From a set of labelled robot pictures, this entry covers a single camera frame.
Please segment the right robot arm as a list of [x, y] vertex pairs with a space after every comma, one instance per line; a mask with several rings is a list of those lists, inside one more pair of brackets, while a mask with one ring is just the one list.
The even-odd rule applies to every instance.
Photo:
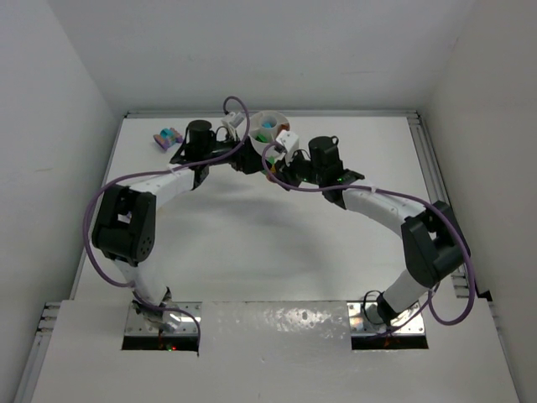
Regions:
[[298, 136], [283, 131], [273, 142], [282, 157], [270, 174], [288, 191], [300, 191], [305, 183], [305, 191], [320, 192], [328, 202], [360, 213], [399, 236], [404, 271], [364, 312], [374, 326], [389, 326], [460, 266], [469, 267], [470, 249], [449, 204], [377, 188], [364, 175], [344, 167], [338, 142], [335, 136], [316, 137], [304, 157]]

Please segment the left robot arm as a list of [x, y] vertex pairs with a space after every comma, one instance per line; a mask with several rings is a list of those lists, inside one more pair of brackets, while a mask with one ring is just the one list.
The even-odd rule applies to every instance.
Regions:
[[261, 155], [255, 143], [263, 139], [259, 116], [246, 120], [246, 132], [237, 135], [237, 115], [222, 119], [226, 134], [203, 119], [187, 124], [179, 148], [161, 171], [125, 175], [106, 184], [88, 207], [96, 210], [96, 219], [86, 216], [93, 228], [86, 235], [94, 249], [112, 261], [124, 280], [117, 287], [133, 291], [139, 304], [163, 311], [169, 287], [152, 258], [155, 247], [157, 211], [177, 196], [195, 190], [213, 165], [229, 164], [246, 175], [261, 170]]

